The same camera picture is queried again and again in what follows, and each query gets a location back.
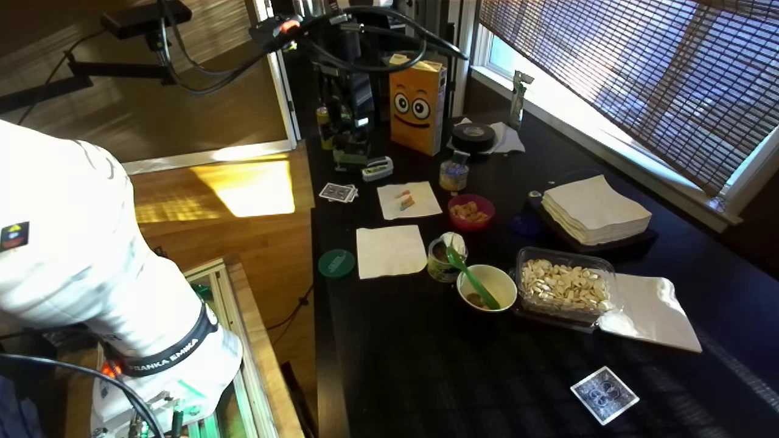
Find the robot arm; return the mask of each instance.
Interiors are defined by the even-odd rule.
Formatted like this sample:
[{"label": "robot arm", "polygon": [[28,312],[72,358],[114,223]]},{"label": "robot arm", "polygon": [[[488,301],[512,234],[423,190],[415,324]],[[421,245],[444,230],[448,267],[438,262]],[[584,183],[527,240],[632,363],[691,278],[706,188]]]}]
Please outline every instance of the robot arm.
[{"label": "robot arm", "polygon": [[[242,364],[185,274],[144,240],[124,168],[83,141],[0,121],[0,312],[24,325],[85,324],[122,379],[170,428],[215,410]],[[128,436],[133,407],[95,385],[94,433]]]}]

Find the black tabletop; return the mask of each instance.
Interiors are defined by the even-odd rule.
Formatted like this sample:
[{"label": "black tabletop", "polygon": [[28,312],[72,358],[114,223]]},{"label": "black tabletop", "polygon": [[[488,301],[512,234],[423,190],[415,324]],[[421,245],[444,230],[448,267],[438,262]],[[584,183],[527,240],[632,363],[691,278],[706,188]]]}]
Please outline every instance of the black tabletop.
[{"label": "black tabletop", "polygon": [[[467,191],[488,195],[498,219],[466,234],[471,262],[514,267],[524,245],[572,251],[552,229],[527,234],[537,219],[529,191],[607,175],[654,212],[657,236],[601,253],[619,271],[662,274],[678,287],[705,352],[583,334],[529,321],[514,312],[471,312],[454,287],[427,271],[382,279],[318,274],[320,436],[772,436],[779,431],[779,284],[722,245],[662,198],[588,156],[529,117],[527,153],[472,160]],[[398,173],[382,183],[432,180],[440,157],[387,146]],[[331,169],[309,144],[313,180],[354,180]],[[330,247],[357,253],[358,225],[382,220],[375,185],[354,203],[318,198],[315,262]],[[445,217],[417,219],[423,240],[448,230]],[[571,385],[610,364],[641,402],[599,426]]]}]

